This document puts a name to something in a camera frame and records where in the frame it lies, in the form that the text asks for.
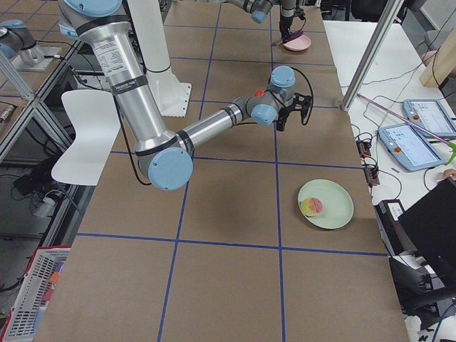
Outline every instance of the robotic arm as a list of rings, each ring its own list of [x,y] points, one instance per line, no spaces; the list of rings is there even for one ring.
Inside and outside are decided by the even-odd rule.
[[[272,9],[274,0],[227,0],[227,2],[243,9],[250,13],[252,19],[261,24],[267,18]],[[287,43],[295,38],[298,38],[302,31],[291,31],[291,25],[294,18],[298,17],[302,21],[306,19],[304,10],[299,7],[299,0],[277,0],[280,4],[280,22],[279,29],[281,33],[281,42]]]
[[[196,147],[247,118],[271,125],[280,119],[280,112],[286,110],[288,116],[294,108],[294,72],[280,66],[272,72],[264,92],[238,98],[209,118],[172,132],[162,121],[130,44],[130,23],[122,1],[59,0],[59,6],[66,34],[78,36],[92,47],[135,136],[140,171],[160,189],[175,190],[189,180],[193,170],[190,153]]]
[[[18,19],[0,23],[0,51],[7,58],[13,58],[19,52],[28,66],[35,66],[44,60],[44,53],[26,24]]]

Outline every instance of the blue tape grid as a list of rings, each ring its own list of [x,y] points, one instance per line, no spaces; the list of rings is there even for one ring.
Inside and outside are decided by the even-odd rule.
[[[204,90],[201,100],[191,100],[192,102],[201,103],[227,103],[222,101],[210,101],[206,100],[206,93],[207,93],[207,83],[209,80],[209,73],[211,69],[211,64],[213,61],[223,61],[213,58],[214,53],[214,45],[217,37],[217,29],[218,27],[219,18],[221,14],[222,5],[219,6],[219,12],[217,14],[217,25],[214,32],[214,38],[212,42],[212,49],[210,53],[209,59],[205,58],[185,58],[185,57],[174,57],[174,59],[200,59],[209,61],[206,79],[204,83]],[[270,43],[273,42],[273,29],[272,29],[272,20],[271,16],[269,16],[269,35],[270,35]],[[271,60],[269,62],[251,62],[251,61],[239,61],[243,63],[269,63],[271,66],[271,71],[274,68],[274,59],[273,59],[273,51],[271,47]],[[309,64],[309,65],[318,65],[318,66],[327,66],[326,64],[310,64],[310,63],[293,63],[293,64]],[[203,105],[200,108],[199,112],[199,119],[202,117]],[[336,108],[335,106],[315,106],[320,108]],[[277,134],[276,130],[274,130],[274,161],[265,161],[265,160],[240,160],[240,159],[227,159],[227,158],[216,158],[216,157],[195,157],[192,155],[192,159],[194,160],[219,160],[223,162],[252,162],[252,163],[265,163],[270,165],[275,165],[275,177],[276,177],[276,207],[277,207],[277,236],[278,236],[278,245],[277,246],[269,246],[269,245],[261,245],[261,244],[240,244],[240,243],[227,243],[227,242],[211,242],[211,241],[201,241],[201,240],[190,240],[190,239],[180,239],[180,233],[182,230],[182,221],[185,214],[185,207],[187,204],[187,195],[189,186],[191,184],[191,180],[187,183],[185,187],[184,197],[182,201],[182,209],[180,212],[180,219],[177,228],[177,233],[175,239],[169,238],[159,238],[159,237],[141,237],[141,236],[128,236],[128,235],[114,235],[114,234],[97,234],[97,233],[78,233],[78,236],[82,237],[97,237],[97,238],[111,238],[111,239],[136,239],[136,240],[147,240],[147,241],[156,241],[156,242],[169,242],[174,244],[174,249],[172,253],[172,260],[170,265],[170,273],[168,274],[168,281],[167,287],[165,292],[165,298],[163,301],[162,307],[162,315],[160,319],[160,327],[157,335],[157,342],[161,342],[165,320],[166,320],[166,312],[167,312],[167,304],[169,301],[169,296],[172,288],[172,279],[174,274],[175,262],[177,258],[177,253],[179,251],[180,244],[202,244],[202,245],[212,245],[212,246],[226,246],[226,247],[239,247],[239,248],[256,248],[256,249],[272,249],[277,251],[277,261],[279,266],[279,284],[280,284],[280,302],[281,302],[281,340],[282,342],[286,342],[286,317],[285,317],[285,290],[284,290],[284,265],[283,265],[283,251],[295,251],[295,252],[311,252],[311,253],[325,253],[325,254],[350,254],[350,255],[362,255],[362,256],[372,256],[372,257],[387,257],[387,254],[384,253],[375,253],[375,252],[357,252],[357,251],[343,251],[343,250],[332,250],[332,249],[312,249],[312,248],[301,248],[301,247],[286,247],[282,244],[282,233],[281,233],[281,207],[280,207],[280,184],[279,184],[279,165],[295,165],[295,166],[305,166],[305,167],[335,167],[335,168],[343,168],[343,169],[353,169],[353,170],[362,170],[362,167],[356,166],[342,166],[342,165],[317,165],[317,164],[309,164],[309,163],[297,163],[297,162],[279,162],[278,157],[278,146],[277,146]],[[112,153],[116,154],[127,154],[124,151],[112,151]]]

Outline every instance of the black mesh chair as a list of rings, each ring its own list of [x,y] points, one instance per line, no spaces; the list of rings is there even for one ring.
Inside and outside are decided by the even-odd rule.
[[[355,19],[378,22],[388,0],[351,0],[351,14]],[[403,21],[407,10],[417,11],[425,0],[405,0],[397,17]]]

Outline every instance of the metal frame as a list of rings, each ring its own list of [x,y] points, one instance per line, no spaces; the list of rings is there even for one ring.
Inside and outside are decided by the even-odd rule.
[[[353,78],[348,86],[347,92],[343,97],[341,109],[348,111],[351,104],[355,100],[356,94],[361,87],[361,84],[366,78],[367,73],[369,72],[370,66],[377,55],[378,50],[380,49],[383,40],[385,39],[388,31],[391,27],[391,24],[394,22],[397,13],[399,12],[400,7],[402,6],[404,0],[388,0],[388,3],[383,10],[383,13],[378,21],[378,24],[375,28],[375,31],[370,38],[369,44],[366,47],[366,51],[361,58],[361,61],[358,65],[358,68],[353,75]]]

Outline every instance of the touchscreen display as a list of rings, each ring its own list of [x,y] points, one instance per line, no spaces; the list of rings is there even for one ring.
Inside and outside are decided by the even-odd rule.
[[[404,155],[414,166],[440,160],[408,125],[388,128],[385,133],[402,149]]]
[[[436,102],[414,101],[410,102],[413,110],[420,116],[425,128],[431,132],[453,133],[454,130],[448,122],[445,114]]]

